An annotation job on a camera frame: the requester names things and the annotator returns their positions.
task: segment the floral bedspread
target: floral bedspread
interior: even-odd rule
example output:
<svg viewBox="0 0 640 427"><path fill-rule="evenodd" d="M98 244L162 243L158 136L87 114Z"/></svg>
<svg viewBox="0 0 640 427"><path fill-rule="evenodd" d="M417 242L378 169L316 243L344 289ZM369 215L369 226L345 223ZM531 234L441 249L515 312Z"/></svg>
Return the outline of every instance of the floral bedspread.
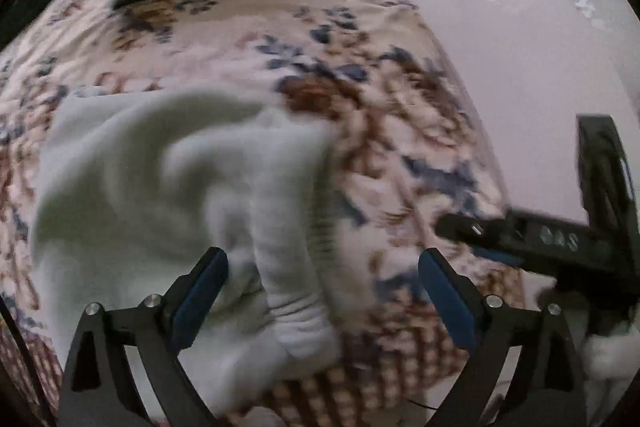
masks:
<svg viewBox="0 0 640 427"><path fill-rule="evenodd" d="M263 403L290 425L364 425L460 370L456 350L417 280L439 247L482 291L522 304L519 274L437 238L443 212L497 215L502 195L433 36L404 0L54 0L0 53L0 288L29 341L52 403L60 366L30 279L28 231L38 152L74 89L172 89L203 82L276 90L292 111L339 130L339 247L363 266L375 297L366 325L343 333L326 372L283 382ZM3 363L25 371L2 330ZM229 418L236 416L230 413Z"/></svg>

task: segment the white cloth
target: white cloth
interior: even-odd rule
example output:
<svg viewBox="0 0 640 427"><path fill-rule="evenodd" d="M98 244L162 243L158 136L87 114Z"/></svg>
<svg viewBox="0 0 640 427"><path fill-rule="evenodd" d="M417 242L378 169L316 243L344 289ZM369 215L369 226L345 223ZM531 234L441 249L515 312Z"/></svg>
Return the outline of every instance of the white cloth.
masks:
<svg viewBox="0 0 640 427"><path fill-rule="evenodd" d="M271 409L254 407L240 420L238 427L286 427L286 423Z"/></svg>
<svg viewBox="0 0 640 427"><path fill-rule="evenodd" d="M616 324L608 337L587 336L591 305L584 295L549 289L538 296L540 309L551 302L561 307L581 355L587 422L596 427L613 412L640 367L638 318L635 325L626 321Z"/></svg>
<svg viewBox="0 0 640 427"><path fill-rule="evenodd" d="M214 413L334 363L332 301L348 290L332 243L329 125L212 90L69 96L42 151L31 228L61 362L87 303L136 306L215 245L229 279L180 354Z"/></svg>

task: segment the metal screw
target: metal screw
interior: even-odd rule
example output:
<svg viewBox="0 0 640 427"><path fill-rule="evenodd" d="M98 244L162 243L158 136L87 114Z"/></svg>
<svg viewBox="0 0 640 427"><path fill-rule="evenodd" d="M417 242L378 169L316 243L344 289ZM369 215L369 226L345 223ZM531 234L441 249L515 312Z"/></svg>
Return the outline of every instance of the metal screw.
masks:
<svg viewBox="0 0 640 427"><path fill-rule="evenodd" d="M489 308L502 307L502 299L500 299L497 295L488 295L485 300Z"/></svg>
<svg viewBox="0 0 640 427"><path fill-rule="evenodd" d="M152 293L151 295L146 297L143 302L147 308L155 308L162 302L162 296L158 295L157 293Z"/></svg>
<svg viewBox="0 0 640 427"><path fill-rule="evenodd" d="M559 315L562 312L562 308L555 303L549 304L549 306L546 307L546 310L552 315Z"/></svg>
<svg viewBox="0 0 640 427"><path fill-rule="evenodd" d="M86 308L84 309L84 313L86 313L87 315L95 315L100 311L100 308L102 308L100 304L98 304L97 302L92 302L91 304L87 304Z"/></svg>

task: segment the checkered pattern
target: checkered pattern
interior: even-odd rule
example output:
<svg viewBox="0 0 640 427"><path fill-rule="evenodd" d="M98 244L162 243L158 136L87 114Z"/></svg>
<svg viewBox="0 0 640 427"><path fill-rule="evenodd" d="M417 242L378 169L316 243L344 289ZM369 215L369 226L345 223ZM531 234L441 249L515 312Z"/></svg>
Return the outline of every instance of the checkered pattern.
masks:
<svg viewBox="0 0 640 427"><path fill-rule="evenodd" d="M478 285L513 307L524 307L518 270L487 275ZM331 369L302 381L285 381L266 393L261 405L273 409L290 427L361 427L372 410L390 409L439 380L460 372L466 351L456 349L433 306L425 306L420 327L404 328L402 350L367 349L375 335L342 335L343 356ZM243 409L228 415L237 423Z"/></svg>
<svg viewBox="0 0 640 427"><path fill-rule="evenodd" d="M58 357L55 356L53 350L47 346L47 343L41 337L33 333L25 333L24 342L35 364L45 396L54 413L56 413L60 385L62 384L62 369L58 362ZM2 319L0 319L0 363L2 363L9 377L14 381L18 391L29 402L33 413L39 416L38 400L24 360Z"/></svg>

